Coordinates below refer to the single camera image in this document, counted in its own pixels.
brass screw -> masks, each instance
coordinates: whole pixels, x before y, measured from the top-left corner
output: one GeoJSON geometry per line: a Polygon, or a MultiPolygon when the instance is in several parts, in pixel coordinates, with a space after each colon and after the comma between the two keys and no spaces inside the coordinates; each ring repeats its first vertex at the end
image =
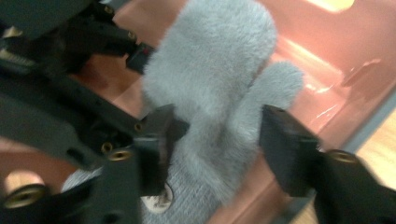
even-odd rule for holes
{"type": "Polygon", "coordinates": [[[37,202],[44,196],[44,190],[40,188],[27,188],[10,196],[5,202],[5,208],[19,208],[37,202]]]}
{"type": "Polygon", "coordinates": [[[357,162],[356,158],[353,156],[345,153],[345,152],[331,152],[330,156],[333,157],[337,161],[343,161],[343,162],[349,162],[349,163],[355,163],[357,162]]]}
{"type": "Polygon", "coordinates": [[[130,39],[132,39],[133,41],[136,41],[136,34],[135,34],[134,32],[129,32],[129,33],[128,33],[128,37],[129,37],[130,39]]]}
{"type": "Polygon", "coordinates": [[[111,7],[105,6],[105,12],[107,12],[108,14],[112,14],[114,10],[111,7]]]}
{"type": "Polygon", "coordinates": [[[113,150],[113,145],[109,142],[105,142],[102,144],[101,150],[103,154],[107,154],[113,150]]]}
{"type": "Polygon", "coordinates": [[[126,159],[129,159],[132,156],[133,156],[132,152],[127,151],[127,150],[121,150],[121,151],[116,151],[116,152],[113,152],[112,154],[110,154],[108,156],[108,159],[110,161],[124,161],[126,159]]]}

gray fuzzy mitten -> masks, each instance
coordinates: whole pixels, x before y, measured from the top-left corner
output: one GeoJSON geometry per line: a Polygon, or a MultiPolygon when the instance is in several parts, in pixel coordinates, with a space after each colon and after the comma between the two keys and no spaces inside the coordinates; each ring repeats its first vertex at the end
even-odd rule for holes
{"type": "MultiPolygon", "coordinates": [[[[252,0],[190,0],[152,55],[143,91],[152,106],[173,104],[190,128],[176,145],[162,214],[142,204],[144,223],[205,223],[239,188],[256,155],[262,106],[288,108],[302,73],[274,63],[253,82],[276,43],[269,13],[252,0]]],[[[87,178],[77,172],[68,189],[87,178]]]]}

black mechanical arm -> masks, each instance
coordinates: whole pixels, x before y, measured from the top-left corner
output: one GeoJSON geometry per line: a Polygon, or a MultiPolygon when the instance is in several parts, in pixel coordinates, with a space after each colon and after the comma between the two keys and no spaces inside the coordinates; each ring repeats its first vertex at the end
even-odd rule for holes
{"type": "Polygon", "coordinates": [[[30,185],[2,199],[0,223],[140,223],[139,197],[164,190],[173,144],[188,125],[172,105],[136,119],[69,77],[94,53],[129,57],[143,73],[152,48],[91,0],[0,2],[0,135],[102,174],[62,194],[30,185]]]}
{"type": "Polygon", "coordinates": [[[289,196],[315,190],[320,224],[396,223],[396,192],[379,185],[355,155],[319,152],[318,138],[288,112],[263,108],[260,146],[289,196]]]}

screw hole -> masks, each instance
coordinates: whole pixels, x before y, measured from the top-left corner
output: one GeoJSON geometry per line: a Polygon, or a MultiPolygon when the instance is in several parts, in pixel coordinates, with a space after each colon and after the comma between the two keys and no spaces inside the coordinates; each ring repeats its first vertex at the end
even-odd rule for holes
{"type": "Polygon", "coordinates": [[[132,153],[130,151],[117,151],[114,152],[113,154],[108,156],[108,159],[111,161],[124,161],[132,156],[132,153]]]}
{"type": "Polygon", "coordinates": [[[45,187],[42,185],[26,186],[24,188],[17,189],[14,193],[11,193],[5,201],[4,207],[8,209],[24,207],[35,203],[44,197],[45,194],[45,187]]]}
{"type": "Polygon", "coordinates": [[[134,130],[137,132],[142,132],[143,126],[140,123],[136,123],[136,125],[134,126],[134,130]]]}
{"type": "Polygon", "coordinates": [[[337,161],[349,162],[349,163],[357,162],[356,158],[345,152],[340,152],[340,151],[331,152],[330,155],[337,161]]]}
{"type": "Polygon", "coordinates": [[[107,153],[109,153],[110,151],[113,150],[113,145],[111,143],[109,143],[109,142],[105,142],[105,143],[102,144],[101,150],[102,150],[102,152],[104,154],[107,154],[107,153]]]}

gray knit fabric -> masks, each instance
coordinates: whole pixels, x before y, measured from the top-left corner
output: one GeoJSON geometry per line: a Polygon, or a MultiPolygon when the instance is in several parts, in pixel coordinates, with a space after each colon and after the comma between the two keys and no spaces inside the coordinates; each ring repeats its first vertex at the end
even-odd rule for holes
{"type": "MultiPolygon", "coordinates": [[[[302,88],[290,63],[267,67],[276,29],[253,0],[190,0],[152,56],[143,91],[153,106],[174,104],[191,126],[176,145],[163,214],[142,204],[144,223],[205,223],[239,188],[256,155],[264,104],[288,108],[302,88]]],[[[71,175],[64,189],[93,175],[71,175]]]]}

